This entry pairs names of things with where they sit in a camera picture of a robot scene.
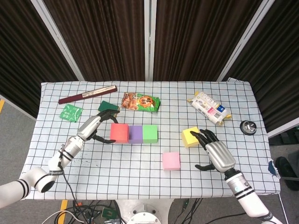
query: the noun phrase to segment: cable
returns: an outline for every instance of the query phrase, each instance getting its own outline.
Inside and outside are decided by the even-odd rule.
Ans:
[[[178,215],[178,217],[177,217],[176,220],[174,221],[174,224],[176,224],[178,218],[183,214],[184,211],[185,211],[185,210],[182,210],[182,212]]]
[[[94,215],[93,215],[93,213],[94,213],[94,211],[95,211],[95,208],[96,208],[96,206],[94,206],[93,211],[92,211],[92,213],[91,213],[91,216],[90,216],[90,218],[89,218],[89,224],[92,224],[93,219],[97,217],[97,216],[94,216]]]
[[[188,222],[188,224],[191,223],[192,219],[193,219],[193,215],[196,212],[197,208],[200,206],[201,202],[202,202],[203,198],[200,200],[199,204],[197,205],[197,207],[194,208],[194,210],[191,212],[191,216],[190,216],[190,221]]]
[[[73,206],[72,207],[68,207],[66,208],[65,210],[73,210],[73,214],[78,218],[83,212],[87,211],[87,210],[90,210],[92,211],[93,208],[96,208],[96,207],[99,207],[99,206],[103,206],[105,208],[109,208],[109,209],[115,209],[115,208],[112,208],[110,206],[107,206],[107,205],[104,205],[104,204],[99,204],[101,202],[101,200],[99,200],[96,204],[92,205],[94,201],[92,201],[89,205],[81,205],[80,207],[83,208],[83,211],[80,211],[78,209],[78,206],[75,205],[75,202],[73,201]],[[98,217],[101,213],[102,213],[102,210],[98,210],[98,209],[95,209],[94,210],[95,212],[97,212],[95,215],[91,214],[91,217],[90,218],[93,218],[93,220]],[[58,219],[59,217],[62,215],[63,213],[61,214],[58,214],[55,218],[55,221],[54,221],[54,224],[58,224]],[[68,224],[72,224],[74,223],[76,220],[73,219],[73,217],[71,218],[71,220],[68,222]]]
[[[48,218],[46,218],[46,220],[43,221],[42,224],[46,223],[46,222],[47,222],[53,215],[55,215],[55,214],[57,214],[57,213],[59,213],[59,212],[63,212],[63,213],[67,212],[67,213],[71,214],[71,215],[72,215],[78,222],[84,223],[84,221],[81,221],[81,220],[77,219],[77,218],[75,217],[75,215],[74,215],[73,213],[71,213],[70,211],[67,211],[67,210],[60,210],[60,211],[54,212],[52,215],[50,215]]]
[[[70,190],[71,190],[71,195],[73,196],[73,199],[74,199],[75,204],[78,205],[77,200],[76,200],[76,197],[75,197],[75,195],[74,195],[74,192],[73,192],[73,190],[72,190],[72,188],[71,188],[69,182],[67,181],[64,172],[63,172],[62,174],[63,174],[63,176],[64,176],[64,180],[65,180],[66,184],[69,186],[69,188],[70,188]]]
[[[216,218],[216,219],[213,219],[211,220],[210,222],[206,223],[206,224],[210,224],[216,220],[219,220],[219,219],[223,219],[223,218],[228,218],[228,217],[234,217],[234,216],[242,216],[242,215],[245,215],[246,212],[243,212],[243,213],[240,213],[240,214],[236,214],[236,215],[230,215],[230,216],[222,216],[222,217],[219,217],[219,218]]]
[[[185,219],[182,221],[182,224],[184,224],[188,219],[191,219],[191,218],[192,218],[193,213],[194,213],[194,209],[195,209],[195,207],[196,207],[196,205],[197,205],[197,203],[199,202],[200,199],[201,199],[201,198],[196,198],[196,199],[195,199],[195,202],[193,203],[193,205],[192,205],[192,207],[191,207],[191,210],[188,212],[188,214],[186,215]]]
[[[116,211],[117,211],[117,215],[118,215],[118,218],[120,219],[120,223],[124,223],[124,224],[127,224],[127,222],[125,220],[123,220],[123,218],[121,217],[121,210],[120,210],[120,207],[118,206],[116,200],[113,200],[113,203],[115,205],[115,208],[116,208]]]

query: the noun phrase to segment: black curtain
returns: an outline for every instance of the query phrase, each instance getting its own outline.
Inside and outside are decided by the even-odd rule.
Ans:
[[[44,0],[86,81],[144,81],[143,0]]]
[[[0,94],[36,117],[41,83],[77,81],[30,0],[0,4]]]
[[[228,77],[250,82],[268,132],[299,117],[299,1],[273,3]]]
[[[154,80],[215,81],[261,0],[159,0]]]

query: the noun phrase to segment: green cube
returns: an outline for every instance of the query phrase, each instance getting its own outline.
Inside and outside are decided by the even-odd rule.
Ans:
[[[143,143],[157,143],[158,142],[158,129],[156,125],[143,125],[142,126]]]
[[[105,111],[105,110],[108,110],[108,109],[118,111],[119,107],[117,105],[113,105],[113,104],[108,103],[106,101],[102,101],[99,108],[98,108],[98,111],[101,112],[101,111]]]

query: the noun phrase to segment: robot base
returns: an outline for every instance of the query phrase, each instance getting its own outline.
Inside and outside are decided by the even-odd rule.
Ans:
[[[168,224],[174,199],[117,200],[121,216],[127,224]]]

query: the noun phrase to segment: chips bag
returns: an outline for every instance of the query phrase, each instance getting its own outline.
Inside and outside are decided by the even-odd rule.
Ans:
[[[71,104],[65,105],[64,109],[60,114],[60,118],[64,120],[69,120],[70,122],[77,122],[81,116],[83,109],[73,106]]]
[[[160,106],[160,99],[135,92],[125,92],[121,107],[133,111],[157,112]]]

